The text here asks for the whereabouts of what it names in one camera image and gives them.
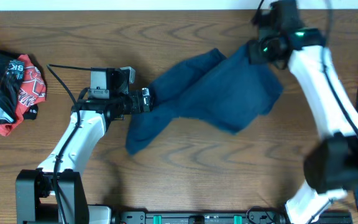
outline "black cable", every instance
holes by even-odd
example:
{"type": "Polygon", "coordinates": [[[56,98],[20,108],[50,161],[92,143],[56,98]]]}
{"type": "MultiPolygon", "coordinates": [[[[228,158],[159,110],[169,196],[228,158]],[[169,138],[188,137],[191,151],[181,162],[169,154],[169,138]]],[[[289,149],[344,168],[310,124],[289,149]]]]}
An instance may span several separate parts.
{"type": "Polygon", "coordinates": [[[67,140],[65,141],[65,143],[63,144],[62,148],[59,150],[59,153],[55,157],[56,161],[55,161],[55,165],[53,167],[53,177],[52,177],[53,191],[55,191],[57,207],[58,207],[58,209],[60,211],[60,215],[61,215],[63,224],[67,224],[65,212],[63,210],[62,200],[60,198],[59,185],[58,185],[58,182],[57,182],[57,173],[58,173],[58,170],[59,170],[59,165],[62,162],[63,153],[64,153],[68,143],[70,143],[70,140],[73,138],[74,134],[76,133],[77,129],[80,127],[81,117],[80,117],[80,110],[78,109],[78,106],[76,104],[76,100],[75,100],[73,94],[68,89],[68,87],[65,85],[65,83],[59,78],[59,76],[51,69],[51,67],[70,68],[70,69],[77,69],[77,70],[91,70],[91,69],[90,68],[70,67],[70,66],[63,66],[63,65],[51,65],[51,64],[47,65],[47,68],[50,71],[50,73],[52,73],[52,75],[54,75],[54,77],[59,81],[59,83],[64,87],[64,89],[66,90],[66,92],[70,96],[71,100],[73,101],[74,107],[76,109],[76,113],[77,113],[77,122],[75,124],[75,127],[74,127],[73,131],[71,132],[71,134],[69,135],[69,137],[67,138],[67,140]]]}
{"type": "Polygon", "coordinates": [[[333,24],[334,24],[334,13],[333,13],[331,1],[326,0],[326,2],[327,2],[327,7],[328,7],[328,22],[327,22],[327,28],[326,28],[326,41],[323,43],[323,48],[321,49],[321,63],[323,65],[323,72],[324,72],[324,75],[325,75],[325,77],[327,79],[329,88],[331,89],[331,92],[333,93],[333,95],[335,97],[336,102],[338,103],[343,115],[345,116],[347,122],[351,125],[353,131],[356,133],[356,136],[358,138],[358,128],[353,123],[351,117],[349,116],[349,113],[347,113],[345,107],[343,106],[341,100],[339,99],[339,97],[338,97],[338,95],[337,95],[337,93],[336,93],[336,91],[335,91],[335,89],[333,87],[333,84],[331,83],[331,80],[330,80],[330,78],[328,77],[328,74],[327,74],[327,65],[326,65],[326,61],[325,61],[325,56],[326,56],[325,50],[326,50],[326,46],[328,45],[328,42],[329,42],[331,29],[332,29],[333,24]]]}
{"type": "Polygon", "coordinates": [[[246,212],[246,218],[248,218],[248,221],[251,223],[251,224],[256,224],[254,221],[252,221],[249,217],[248,217],[248,213],[254,209],[254,208],[260,208],[262,209],[262,211],[264,211],[266,213],[266,216],[270,219],[270,221],[272,221],[271,223],[274,223],[274,220],[272,219],[272,217],[266,212],[266,210],[264,209],[264,207],[261,207],[261,206],[252,206],[250,209],[248,209],[248,211],[246,212]]]}
{"type": "Polygon", "coordinates": [[[48,65],[51,66],[51,67],[57,67],[57,68],[68,68],[68,69],[85,70],[85,71],[90,71],[91,70],[91,68],[80,68],[80,67],[72,67],[72,66],[66,66],[66,65],[53,65],[53,64],[48,64],[48,65]]]}
{"type": "Polygon", "coordinates": [[[314,220],[314,218],[316,218],[316,216],[318,216],[321,212],[323,212],[329,204],[333,204],[333,203],[334,203],[334,200],[329,199],[328,202],[324,206],[322,206],[314,215],[311,216],[311,218],[309,219],[309,221],[306,224],[310,224],[314,220]]]}
{"type": "Polygon", "coordinates": [[[90,89],[89,87],[86,87],[83,90],[81,90],[80,94],[78,95],[78,100],[82,100],[89,89],[90,89]]]}
{"type": "Polygon", "coordinates": [[[253,18],[251,19],[253,25],[256,25],[259,23],[259,19],[262,16],[262,13],[260,11],[260,8],[262,7],[262,4],[264,3],[265,0],[261,0],[258,6],[258,9],[256,10],[255,15],[253,16],[253,18]]]}

